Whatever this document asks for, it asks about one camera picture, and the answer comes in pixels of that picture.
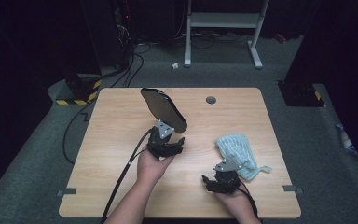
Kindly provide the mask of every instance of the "light blue cloth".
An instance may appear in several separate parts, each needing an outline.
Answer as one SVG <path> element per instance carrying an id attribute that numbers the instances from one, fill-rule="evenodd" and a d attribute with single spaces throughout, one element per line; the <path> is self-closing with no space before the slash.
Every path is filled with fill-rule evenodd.
<path id="1" fill-rule="evenodd" d="M 260 171 L 269 172 L 272 169 L 269 166 L 257 167 L 248 138 L 242 133 L 223 135 L 215 144 L 219 147 L 223 158 L 232 160 L 241 167 L 237 173 L 246 180 L 253 179 Z"/>

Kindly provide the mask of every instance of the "wooden table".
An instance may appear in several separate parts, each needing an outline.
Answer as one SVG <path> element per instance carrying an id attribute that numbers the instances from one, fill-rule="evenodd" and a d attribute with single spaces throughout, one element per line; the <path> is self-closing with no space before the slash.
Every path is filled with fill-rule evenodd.
<path id="1" fill-rule="evenodd" d="M 188 127 L 184 133 L 172 134 L 170 142 L 185 137 L 184 150 L 156 185 L 145 217 L 231 217 L 201 180 L 201 175 L 214 179 L 213 167 L 222 160 L 214 141 L 227 133 L 246 134 L 257 165 L 272 167 L 269 174 L 259 173 L 245 181 L 259 216 L 300 216 L 296 194 L 282 187 L 292 183 L 259 89 L 159 89 L 170 96 Z M 215 104 L 206 102 L 209 96 L 216 99 Z M 63 195 L 61 216 L 100 217 L 136 144 L 153 125 L 157 120 L 140 89 L 101 90 L 67 186 L 76 193 Z M 135 182 L 136 165 L 137 160 L 121 183 L 111 211 Z"/>

